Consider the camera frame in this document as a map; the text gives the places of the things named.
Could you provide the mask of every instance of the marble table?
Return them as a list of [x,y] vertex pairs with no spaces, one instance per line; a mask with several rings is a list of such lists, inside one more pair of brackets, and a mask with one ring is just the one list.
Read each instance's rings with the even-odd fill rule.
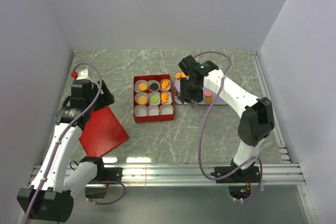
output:
[[[175,106],[175,120],[170,122],[137,124],[133,118],[133,76],[169,73],[179,70],[178,62],[187,55],[205,50],[94,50],[75,52],[71,68],[79,62],[94,64],[115,97],[111,110],[129,135],[129,140],[105,155],[109,162],[118,163],[193,163],[197,161],[197,145],[207,106],[195,109],[187,105]],[[232,58],[228,76],[248,92],[262,97],[250,51],[224,51]],[[220,68],[227,60],[209,54],[197,59],[212,60]],[[93,79],[97,80],[94,71]],[[72,79],[69,77],[62,100],[69,95]],[[237,152],[239,117],[229,106],[217,106],[212,110],[203,136],[203,162],[230,162]],[[71,159],[79,161],[85,156],[78,142]],[[266,163],[281,162],[274,133],[261,147],[260,158]]]

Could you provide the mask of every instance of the cable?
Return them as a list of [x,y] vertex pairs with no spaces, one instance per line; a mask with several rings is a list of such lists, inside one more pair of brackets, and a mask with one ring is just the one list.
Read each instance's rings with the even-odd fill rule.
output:
[[[230,69],[231,65],[232,65],[232,60],[231,58],[226,55],[225,53],[223,52],[217,52],[217,51],[205,51],[205,52],[201,52],[200,54],[194,56],[194,58],[197,58],[201,55],[205,55],[205,54],[218,54],[218,55],[222,55],[224,56],[226,59],[228,59],[229,61],[229,65],[226,67],[226,69],[223,71],[223,74],[224,76],[226,75],[226,72]],[[231,176],[233,173],[235,173],[236,171],[238,171],[240,168],[242,168],[244,165],[246,165],[247,163],[255,160],[255,159],[258,159],[259,163],[260,163],[260,181],[259,181],[259,184],[258,184],[258,187],[257,189],[250,195],[250,197],[248,197],[247,199],[243,199],[243,201],[246,201],[246,200],[249,200],[251,199],[252,197],[255,196],[256,192],[259,191],[260,187],[261,187],[261,183],[262,183],[262,171],[263,171],[263,165],[261,163],[261,160],[258,158],[258,157],[251,157],[249,158],[247,161],[243,162],[241,165],[239,165],[238,167],[236,167],[235,169],[233,169],[231,172],[229,172],[228,174],[226,175],[223,175],[221,177],[218,177],[218,178],[215,178],[215,177],[210,177],[209,175],[207,175],[204,171],[204,168],[202,166],[202,158],[201,158],[201,152],[202,152],[202,139],[203,139],[203,133],[204,133],[204,129],[205,129],[205,124],[206,124],[206,121],[209,117],[209,114],[210,114],[210,111],[212,109],[212,107],[214,106],[215,102],[217,101],[217,99],[219,98],[219,95],[222,91],[224,87],[224,77],[221,79],[221,85],[219,87],[219,91],[217,92],[217,94],[215,95],[215,99],[212,101],[212,103],[210,104],[208,110],[206,111],[205,113],[205,116],[204,116],[204,120],[203,120],[203,123],[202,123],[202,128],[201,128],[201,133],[199,134],[199,140],[198,140],[198,165],[199,165],[199,168],[202,172],[202,174],[204,175],[204,177],[206,177],[207,179],[210,179],[210,180],[222,180],[222,179],[225,179],[229,176]]]
[[74,160],[72,160],[71,162],[70,162],[70,168],[72,169],[72,170],[76,170],[76,169],[74,169],[73,167],[72,167],[72,163],[75,163],[75,165],[77,165],[77,167],[79,166],[79,164],[76,162],[76,161],[74,161]]
[[94,97],[93,101],[89,104],[89,106],[88,106],[85,110],[83,110],[77,117],[75,117],[75,118],[74,118],[74,119],[67,125],[67,127],[64,129],[64,131],[60,134],[59,139],[58,139],[58,141],[55,143],[55,147],[54,147],[54,149],[53,149],[53,151],[52,151],[52,153],[51,153],[50,160],[49,160],[49,162],[48,162],[48,164],[47,164],[46,170],[45,170],[45,172],[44,172],[44,174],[43,174],[43,176],[42,176],[42,178],[43,178],[44,180],[41,180],[41,181],[40,181],[40,183],[39,183],[39,185],[38,185],[36,191],[34,192],[33,197],[31,198],[31,201],[30,201],[30,203],[29,203],[29,205],[28,205],[28,208],[27,208],[27,211],[26,211],[26,214],[25,214],[25,218],[24,218],[24,222],[23,222],[24,224],[27,224],[27,223],[28,223],[28,218],[29,218],[29,214],[30,214],[30,212],[31,212],[31,209],[33,208],[33,205],[34,205],[34,202],[35,202],[35,200],[36,200],[36,198],[37,198],[38,193],[41,191],[41,189],[42,189],[42,187],[43,187],[43,184],[44,184],[44,182],[45,182],[45,178],[48,176],[48,173],[50,172],[51,166],[52,166],[52,164],[53,164],[53,161],[54,161],[55,156],[56,156],[56,153],[57,153],[58,146],[62,143],[62,139],[63,139],[63,137],[64,137],[65,134],[68,132],[68,130],[72,127],[72,125],[73,125],[74,123],[76,123],[76,122],[78,121],[78,119],[80,119],[86,112],[88,112],[89,109],[95,104],[95,102],[97,101],[97,99],[98,99],[98,97],[99,97],[99,94],[100,94],[100,92],[101,92],[102,79],[101,79],[101,74],[100,74],[99,70],[98,70],[93,64],[83,62],[83,63],[79,63],[79,64],[75,65],[75,67],[73,68],[73,71],[75,72],[76,69],[77,69],[80,65],[88,65],[88,66],[92,67],[92,68],[96,71],[96,73],[97,73],[97,75],[98,75],[98,77],[99,77],[99,86],[98,86],[97,94],[96,94],[96,96]]
[[122,197],[124,197],[125,193],[126,193],[126,187],[123,183],[121,182],[117,182],[117,181],[99,181],[99,183],[102,183],[102,184],[116,184],[116,185],[121,185],[122,188],[123,188],[123,191],[122,191],[122,194],[120,195],[120,197],[118,199],[115,199],[113,201],[110,201],[110,202],[96,202],[92,199],[88,199],[89,202],[92,202],[96,205],[101,205],[101,206],[106,206],[106,205],[110,205],[110,204],[113,204],[113,203],[116,203],[118,202],[119,200],[121,200]]

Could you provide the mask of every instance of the gray wall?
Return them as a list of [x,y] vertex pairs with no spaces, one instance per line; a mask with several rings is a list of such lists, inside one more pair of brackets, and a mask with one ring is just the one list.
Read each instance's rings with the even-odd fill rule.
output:
[[0,0],[0,217],[46,148],[72,51],[44,0]]
[[335,0],[287,0],[260,56],[290,156],[326,224],[336,219],[335,28]]
[[46,0],[72,49],[260,49],[285,0]]

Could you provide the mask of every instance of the red box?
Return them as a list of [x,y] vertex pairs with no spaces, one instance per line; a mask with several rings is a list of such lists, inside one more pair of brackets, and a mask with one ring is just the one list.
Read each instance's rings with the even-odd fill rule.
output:
[[172,99],[172,106],[173,106],[173,114],[169,114],[169,115],[147,115],[147,116],[135,116],[134,114],[134,107],[137,106],[138,104],[136,103],[134,97],[137,94],[134,90],[134,86],[135,83],[139,80],[145,80],[145,81],[150,81],[150,80],[155,80],[160,82],[163,79],[168,79],[170,80],[170,89],[168,90],[168,92],[170,92],[172,94],[172,98],[173,98],[173,83],[172,80],[170,78],[169,74],[153,74],[150,76],[134,76],[133,78],[133,117],[134,117],[134,121],[136,123],[149,123],[149,122],[163,122],[163,121],[172,121],[174,120],[174,114],[175,114],[175,108],[174,108],[174,99]]

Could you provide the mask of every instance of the green round object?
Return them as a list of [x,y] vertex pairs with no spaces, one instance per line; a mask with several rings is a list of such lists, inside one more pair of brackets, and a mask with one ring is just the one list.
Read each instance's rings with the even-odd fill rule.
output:
[[157,103],[159,101],[159,97],[157,95],[153,95],[151,98],[150,98],[151,102],[152,103]]

